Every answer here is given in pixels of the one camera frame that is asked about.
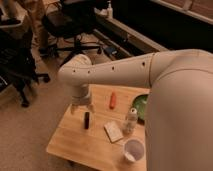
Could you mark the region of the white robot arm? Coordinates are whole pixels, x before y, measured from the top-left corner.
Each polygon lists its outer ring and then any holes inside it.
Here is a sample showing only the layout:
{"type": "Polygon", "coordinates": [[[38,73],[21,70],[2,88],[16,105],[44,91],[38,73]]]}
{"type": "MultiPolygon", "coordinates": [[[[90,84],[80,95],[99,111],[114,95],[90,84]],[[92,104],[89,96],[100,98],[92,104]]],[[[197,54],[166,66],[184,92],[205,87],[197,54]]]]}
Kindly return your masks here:
{"type": "Polygon", "coordinates": [[[79,54],[58,76],[76,105],[90,103],[91,84],[148,88],[147,171],[213,171],[213,53],[170,50],[100,64],[79,54]]]}

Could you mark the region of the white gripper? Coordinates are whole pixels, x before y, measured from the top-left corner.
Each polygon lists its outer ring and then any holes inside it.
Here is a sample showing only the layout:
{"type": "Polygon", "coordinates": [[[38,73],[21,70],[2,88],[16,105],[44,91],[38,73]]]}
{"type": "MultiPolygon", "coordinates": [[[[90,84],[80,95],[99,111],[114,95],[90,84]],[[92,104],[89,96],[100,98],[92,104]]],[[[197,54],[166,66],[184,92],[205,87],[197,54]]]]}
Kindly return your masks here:
{"type": "MultiPolygon", "coordinates": [[[[87,106],[90,112],[94,113],[94,106],[91,104],[92,103],[92,96],[90,93],[88,93],[86,96],[83,97],[73,97],[71,99],[71,103],[75,106],[87,106]]],[[[71,105],[70,106],[70,112],[71,114],[74,114],[75,112],[75,106],[71,105]]]]}

